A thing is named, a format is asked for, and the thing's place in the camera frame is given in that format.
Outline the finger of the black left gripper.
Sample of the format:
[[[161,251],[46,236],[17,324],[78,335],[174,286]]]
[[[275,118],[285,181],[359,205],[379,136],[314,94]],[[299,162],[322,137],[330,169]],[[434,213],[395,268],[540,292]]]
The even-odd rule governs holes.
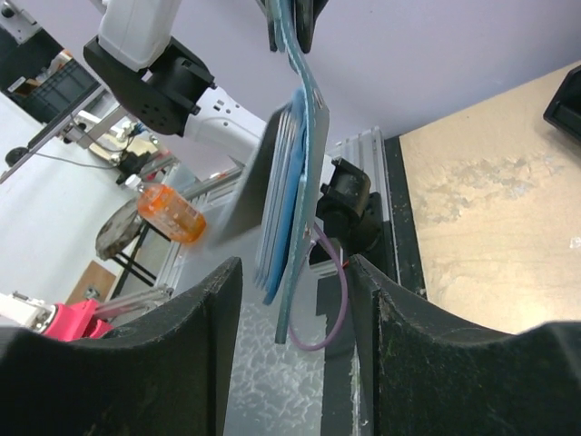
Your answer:
[[[292,5],[297,40],[301,51],[308,54],[312,47],[317,19],[327,5],[327,0],[294,0]]]
[[[266,23],[267,23],[267,33],[268,33],[268,40],[269,40],[269,49],[271,51],[277,51],[278,46],[276,42],[276,31],[275,31],[275,24],[274,18],[272,16],[271,7],[270,7],[270,0],[256,0],[256,4],[262,11],[265,16]]]

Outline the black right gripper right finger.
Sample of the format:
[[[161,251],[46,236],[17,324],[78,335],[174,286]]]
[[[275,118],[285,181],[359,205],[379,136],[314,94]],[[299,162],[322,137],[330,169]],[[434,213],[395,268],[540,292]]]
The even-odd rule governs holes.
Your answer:
[[[508,334],[380,283],[379,435],[577,435],[580,325]]]

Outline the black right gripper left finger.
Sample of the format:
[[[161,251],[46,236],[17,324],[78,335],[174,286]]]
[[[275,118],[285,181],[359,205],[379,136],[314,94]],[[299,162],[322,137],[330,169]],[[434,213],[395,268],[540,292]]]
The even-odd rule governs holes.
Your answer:
[[[232,257],[100,339],[1,331],[4,435],[220,435],[243,274]]]

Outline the blue leather card holder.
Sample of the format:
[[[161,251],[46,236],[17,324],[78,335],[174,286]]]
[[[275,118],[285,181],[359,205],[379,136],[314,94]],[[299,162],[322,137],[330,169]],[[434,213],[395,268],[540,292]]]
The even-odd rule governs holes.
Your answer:
[[[274,149],[271,178],[255,257],[254,283],[264,304],[281,300],[274,341],[284,344],[300,264],[308,250],[320,189],[330,111],[297,40],[293,1],[271,1],[278,50],[300,85],[286,104]]]

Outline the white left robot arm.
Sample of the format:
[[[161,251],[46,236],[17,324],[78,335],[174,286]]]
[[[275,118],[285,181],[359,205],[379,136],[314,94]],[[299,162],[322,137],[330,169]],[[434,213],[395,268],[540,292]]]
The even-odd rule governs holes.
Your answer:
[[[154,132],[213,145],[246,162],[267,124],[239,106],[214,75],[172,36],[178,1],[104,1],[97,36],[84,60],[127,112]],[[304,59],[324,1],[262,1],[272,52],[283,52],[301,84],[284,109],[304,131],[315,88]]]

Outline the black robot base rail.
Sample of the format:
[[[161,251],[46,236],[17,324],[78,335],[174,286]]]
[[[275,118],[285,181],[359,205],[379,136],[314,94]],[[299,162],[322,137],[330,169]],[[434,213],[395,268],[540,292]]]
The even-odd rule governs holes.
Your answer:
[[[351,262],[349,348],[357,370],[358,429],[379,435],[380,283],[391,279],[423,297],[426,286],[400,139],[369,130],[334,150],[331,176],[321,187],[316,215]]]

